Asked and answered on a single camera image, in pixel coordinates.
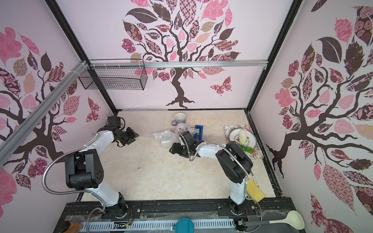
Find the blue tape dispenser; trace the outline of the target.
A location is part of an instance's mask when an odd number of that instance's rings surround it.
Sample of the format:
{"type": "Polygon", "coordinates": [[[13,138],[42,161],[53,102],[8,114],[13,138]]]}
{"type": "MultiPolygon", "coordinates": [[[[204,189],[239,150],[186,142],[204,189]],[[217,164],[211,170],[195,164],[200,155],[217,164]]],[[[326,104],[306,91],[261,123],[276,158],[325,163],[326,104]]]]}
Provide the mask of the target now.
{"type": "Polygon", "coordinates": [[[203,126],[201,126],[201,125],[196,125],[196,126],[195,126],[195,129],[196,129],[197,133],[194,135],[194,138],[195,138],[197,141],[201,141],[202,138],[203,138],[203,126]]]}

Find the lavender mug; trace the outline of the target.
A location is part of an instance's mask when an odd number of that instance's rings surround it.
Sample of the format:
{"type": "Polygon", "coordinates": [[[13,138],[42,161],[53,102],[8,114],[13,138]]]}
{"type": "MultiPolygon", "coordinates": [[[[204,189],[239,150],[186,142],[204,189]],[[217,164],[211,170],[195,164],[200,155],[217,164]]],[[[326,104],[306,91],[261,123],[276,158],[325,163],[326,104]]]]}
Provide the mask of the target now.
{"type": "Polygon", "coordinates": [[[171,122],[172,126],[177,126],[179,123],[186,123],[186,115],[184,113],[177,113],[174,120],[171,122]]]}

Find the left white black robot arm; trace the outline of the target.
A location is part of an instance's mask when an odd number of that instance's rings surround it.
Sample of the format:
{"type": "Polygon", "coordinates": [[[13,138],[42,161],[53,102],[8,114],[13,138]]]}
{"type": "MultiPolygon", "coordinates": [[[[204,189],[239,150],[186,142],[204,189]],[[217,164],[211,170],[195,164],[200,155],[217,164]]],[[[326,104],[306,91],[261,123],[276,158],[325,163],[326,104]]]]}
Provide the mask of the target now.
{"type": "Polygon", "coordinates": [[[94,134],[94,138],[83,149],[65,157],[66,183],[69,188],[78,191],[86,190],[100,199],[106,207],[127,211],[128,205],[124,197],[104,181],[104,168],[100,155],[105,148],[116,142],[118,147],[124,147],[135,142],[139,137],[132,128],[102,130],[94,134]]]}

